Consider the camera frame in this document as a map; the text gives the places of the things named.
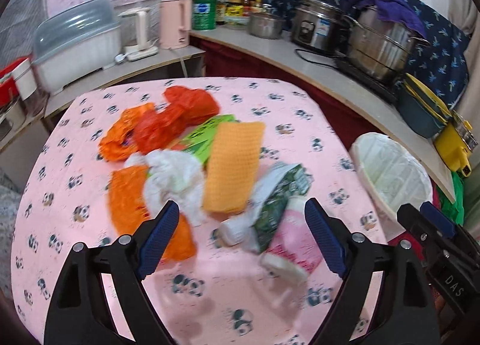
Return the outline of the orange foam fruit net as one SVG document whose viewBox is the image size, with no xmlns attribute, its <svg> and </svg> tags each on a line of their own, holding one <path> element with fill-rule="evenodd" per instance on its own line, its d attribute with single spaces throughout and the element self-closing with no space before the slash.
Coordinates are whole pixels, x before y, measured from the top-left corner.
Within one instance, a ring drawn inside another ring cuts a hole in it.
<svg viewBox="0 0 480 345">
<path fill-rule="evenodd" d="M 241 213 L 247 207 L 260 163 L 262 122 L 220 123 L 211 144 L 202 207 L 212 213 Z"/>
</svg>

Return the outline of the pink panda tablecloth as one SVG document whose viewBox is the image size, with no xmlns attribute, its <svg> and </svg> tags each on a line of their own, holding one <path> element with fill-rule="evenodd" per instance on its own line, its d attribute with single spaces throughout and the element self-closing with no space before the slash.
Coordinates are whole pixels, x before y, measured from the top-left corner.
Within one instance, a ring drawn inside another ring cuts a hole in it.
<svg viewBox="0 0 480 345">
<path fill-rule="evenodd" d="M 265 227 L 274 189 L 316 198 L 371 241 L 386 238 L 319 106 L 276 79 L 188 78 L 78 97 L 50 135 L 19 205 L 11 282 L 42 338 L 77 242 L 132 234 L 167 201 L 181 219 L 143 287 L 179 344 L 307 344 L 341 286 L 303 218 Z"/>
</svg>

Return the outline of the large steel steamer pot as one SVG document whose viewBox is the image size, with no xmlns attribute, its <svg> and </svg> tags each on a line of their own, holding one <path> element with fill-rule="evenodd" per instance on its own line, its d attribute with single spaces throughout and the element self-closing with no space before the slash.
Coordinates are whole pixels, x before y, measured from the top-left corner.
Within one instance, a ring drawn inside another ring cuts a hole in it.
<svg viewBox="0 0 480 345">
<path fill-rule="evenodd" d="M 403 71 L 416 46 L 431 45 L 402 23 L 381 20 L 376 7 L 366 7 L 357 19 L 343 15 L 343 20 L 350 26 L 346 57 L 377 81 Z"/>
</svg>

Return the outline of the pink paper cup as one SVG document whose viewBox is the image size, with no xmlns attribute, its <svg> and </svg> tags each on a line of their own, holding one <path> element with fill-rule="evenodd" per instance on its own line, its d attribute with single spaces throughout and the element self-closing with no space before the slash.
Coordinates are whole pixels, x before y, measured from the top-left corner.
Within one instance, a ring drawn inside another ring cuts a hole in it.
<svg viewBox="0 0 480 345">
<path fill-rule="evenodd" d="M 260 264 L 284 280 L 299 285 L 323 261 L 321 251 L 305 220 L 308 199 L 292 196 Z"/>
</svg>

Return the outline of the yellow label jar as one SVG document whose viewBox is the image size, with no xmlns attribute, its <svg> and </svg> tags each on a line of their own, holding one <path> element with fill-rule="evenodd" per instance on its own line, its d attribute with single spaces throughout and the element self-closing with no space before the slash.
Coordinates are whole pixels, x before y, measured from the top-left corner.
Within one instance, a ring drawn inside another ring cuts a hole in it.
<svg viewBox="0 0 480 345">
<path fill-rule="evenodd" d="M 244 27 L 250 19 L 250 7 L 242 0 L 227 0 L 224 21 L 228 26 Z"/>
</svg>

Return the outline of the small steel pot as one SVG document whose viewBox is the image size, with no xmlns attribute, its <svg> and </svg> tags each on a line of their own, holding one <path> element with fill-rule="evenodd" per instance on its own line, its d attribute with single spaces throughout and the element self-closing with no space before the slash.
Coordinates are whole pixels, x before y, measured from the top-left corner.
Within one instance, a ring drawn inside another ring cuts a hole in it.
<svg viewBox="0 0 480 345">
<path fill-rule="evenodd" d="M 247 32 L 254 37 L 268 40 L 277 40 L 281 38 L 284 19 L 269 13 L 252 13 Z"/>
</svg>

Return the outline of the green milk powder can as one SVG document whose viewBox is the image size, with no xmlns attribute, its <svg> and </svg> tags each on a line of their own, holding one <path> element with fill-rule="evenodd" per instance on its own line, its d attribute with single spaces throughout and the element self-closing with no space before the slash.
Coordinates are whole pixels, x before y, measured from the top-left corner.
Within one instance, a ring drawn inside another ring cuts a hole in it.
<svg viewBox="0 0 480 345">
<path fill-rule="evenodd" d="M 216 0 L 193 0 L 192 29 L 212 30 L 216 27 Z"/>
</svg>

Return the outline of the orange printed plastic bag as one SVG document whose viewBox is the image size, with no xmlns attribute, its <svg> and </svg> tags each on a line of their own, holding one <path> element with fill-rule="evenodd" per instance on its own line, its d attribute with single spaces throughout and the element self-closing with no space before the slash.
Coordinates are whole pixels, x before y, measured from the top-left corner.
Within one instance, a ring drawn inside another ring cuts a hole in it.
<svg viewBox="0 0 480 345">
<path fill-rule="evenodd" d="M 151 102 L 124 110 L 120 118 L 111 126 L 98 146 L 99 154 L 108 162 L 122 162 L 138 151 L 135 143 L 124 144 L 127 136 L 142 118 L 155 112 Z M 124 166 L 113 171 L 108 188 L 108 208 L 110 218 L 119 235 L 131 235 L 144 222 L 151 218 L 143 200 L 143 188 L 147 180 L 146 165 Z M 163 253 L 163 261 L 184 261 L 194 257 L 197 246 L 184 215 Z"/>
</svg>

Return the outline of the red plastic bag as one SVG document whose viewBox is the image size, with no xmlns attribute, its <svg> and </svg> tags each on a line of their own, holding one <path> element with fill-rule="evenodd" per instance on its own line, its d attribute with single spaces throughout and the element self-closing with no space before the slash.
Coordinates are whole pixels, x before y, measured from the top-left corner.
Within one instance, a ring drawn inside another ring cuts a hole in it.
<svg viewBox="0 0 480 345">
<path fill-rule="evenodd" d="M 172 86 L 163 95 L 167 107 L 162 112 L 145 112 L 133 130 L 133 140 L 143 154 L 165 149 L 189 126 L 202 124 L 220 112 L 214 97 L 202 89 Z"/>
</svg>

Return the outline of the steel rice cooker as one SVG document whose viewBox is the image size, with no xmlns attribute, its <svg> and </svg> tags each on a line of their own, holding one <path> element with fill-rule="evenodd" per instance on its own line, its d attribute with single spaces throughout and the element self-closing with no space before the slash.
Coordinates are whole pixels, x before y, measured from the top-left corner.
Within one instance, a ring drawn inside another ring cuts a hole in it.
<svg viewBox="0 0 480 345">
<path fill-rule="evenodd" d="M 298 46 L 333 55 L 343 13 L 320 0 L 301 0 L 295 9 L 290 40 Z"/>
</svg>

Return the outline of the yellow electric pot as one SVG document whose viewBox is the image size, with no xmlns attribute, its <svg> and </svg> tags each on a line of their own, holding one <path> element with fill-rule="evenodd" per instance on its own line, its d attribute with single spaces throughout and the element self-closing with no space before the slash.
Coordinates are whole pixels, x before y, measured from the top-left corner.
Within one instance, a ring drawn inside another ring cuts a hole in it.
<svg viewBox="0 0 480 345">
<path fill-rule="evenodd" d="M 448 125 L 433 142 L 448 169 L 452 172 L 461 173 L 465 178 L 472 173 L 470 156 L 478 144 L 470 122 L 455 110 L 451 111 L 451 119 Z"/>
</svg>

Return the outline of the black induction cooker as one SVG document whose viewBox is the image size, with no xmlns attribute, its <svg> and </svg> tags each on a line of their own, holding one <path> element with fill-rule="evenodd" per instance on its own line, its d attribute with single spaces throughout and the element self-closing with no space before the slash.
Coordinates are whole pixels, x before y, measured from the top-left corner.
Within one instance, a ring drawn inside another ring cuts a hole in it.
<svg viewBox="0 0 480 345">
<path fill-rule="evenodd" d="M 394 84 L 393 79 L 374 79 L 355 67 L 346 57 L 334 58 L 334 63 L 337 70 L 342 72 L 345 76 L 354 79 L 364 88 L 374 93 L 387 104 L 395 106 L 398 102 L 398 87 Z"/>
</svg>

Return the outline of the green crushed carton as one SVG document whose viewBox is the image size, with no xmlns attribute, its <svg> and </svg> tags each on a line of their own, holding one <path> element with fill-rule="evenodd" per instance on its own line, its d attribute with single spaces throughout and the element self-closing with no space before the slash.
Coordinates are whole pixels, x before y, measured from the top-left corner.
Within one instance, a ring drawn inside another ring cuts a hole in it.
<svg viewBox="0 0 480 345">
<path fill-rule="evenodd" d="M 241 245 L 248 252 L 261 254 L 270 245 L 289 199 L 306 196 L 312 182 L 312 175 L 300 163 L 271 165 L 254 184 L 245 210 L 219 225 L 220 240 L 227 246 Z"/>
</svg>

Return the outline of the navy floral backsplash cloth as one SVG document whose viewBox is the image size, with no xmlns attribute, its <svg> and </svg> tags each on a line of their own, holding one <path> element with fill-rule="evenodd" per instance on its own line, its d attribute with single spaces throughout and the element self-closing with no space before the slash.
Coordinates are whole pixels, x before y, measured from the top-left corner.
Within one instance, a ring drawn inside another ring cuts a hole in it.
<svg viewBox="0 0 480 345">
<path fill-rule="evenodd" d="M 320 0 L 341 7 L 343 0 Z M 457 26 L 420 0 L 402 0 L 422 21 L 430 45 L 416 46 L 408 57 L 406 71 L 427 85 L 449 107 L 454 107 L 469 82 L 464 52 L 470 42 Z M 273 13 L 285 20 L 284 29 L 292 28 L 295 8 L 300 0 L 263 0 Z"/>
</svg>

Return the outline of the dark sauce bottle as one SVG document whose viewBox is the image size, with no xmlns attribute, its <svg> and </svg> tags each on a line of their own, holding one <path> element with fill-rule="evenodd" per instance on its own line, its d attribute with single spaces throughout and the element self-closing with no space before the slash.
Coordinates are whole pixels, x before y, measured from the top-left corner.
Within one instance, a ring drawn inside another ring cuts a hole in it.
<svg viewBox="0 0 480 345">
<path fill-rule="evenodd" d="M 241 0 L 242 2 L 242 15 L 247 17 L 251 12 L 251 0 Z"/>
</svg>

